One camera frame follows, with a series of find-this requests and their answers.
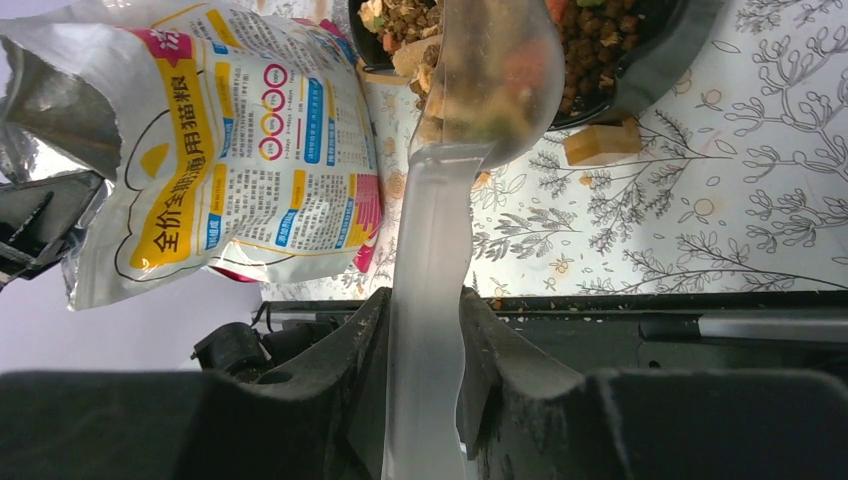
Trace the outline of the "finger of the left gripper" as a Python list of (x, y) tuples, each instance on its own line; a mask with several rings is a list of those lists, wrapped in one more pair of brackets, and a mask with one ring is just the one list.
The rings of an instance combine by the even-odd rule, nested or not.
[(1, 186), (1, 283), (32, 280), (59, 263), (68, 237), (104, 186), (80, 171)]

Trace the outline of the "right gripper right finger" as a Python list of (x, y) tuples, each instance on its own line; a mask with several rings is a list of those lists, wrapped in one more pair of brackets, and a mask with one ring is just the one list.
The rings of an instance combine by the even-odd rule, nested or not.
[(460, 436), (480, 479), (843, 479), (847, 375), (575, 370), (472, 289)]

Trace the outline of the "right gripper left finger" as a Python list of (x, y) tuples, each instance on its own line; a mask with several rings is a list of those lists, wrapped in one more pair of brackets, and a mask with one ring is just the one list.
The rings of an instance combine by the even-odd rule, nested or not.
[(391, 292), (252, 382), (214, 371), (1, 378), (5, 479), (377, 479)]

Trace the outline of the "cat food bag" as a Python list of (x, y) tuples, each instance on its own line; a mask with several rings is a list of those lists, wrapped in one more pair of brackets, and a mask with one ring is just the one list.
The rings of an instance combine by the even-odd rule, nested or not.
[(382, 220), (343, 34), (223, 1), (79, 1), (5, 19), (9, 167), (107, 184), (63, 263), (74, 310), (202, 268), (292, 283), (366, 271)]

